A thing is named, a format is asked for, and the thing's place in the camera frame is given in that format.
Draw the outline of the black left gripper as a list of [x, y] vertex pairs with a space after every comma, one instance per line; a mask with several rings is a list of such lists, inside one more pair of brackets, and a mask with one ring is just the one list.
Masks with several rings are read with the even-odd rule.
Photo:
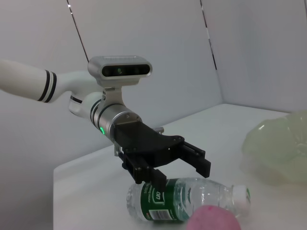
[[136, 184], [150, 183], [157, 191], [166, 189], [166, 176], [155, 167], [180, 158], [195, 168], [202, 177], [210, 176], [211, 162], [205, 159], [206, 152], [187, 142], [181, 136], [165, 136], [143, 122], [115, 125], [114, 139], [122, 147], [122, 167]]

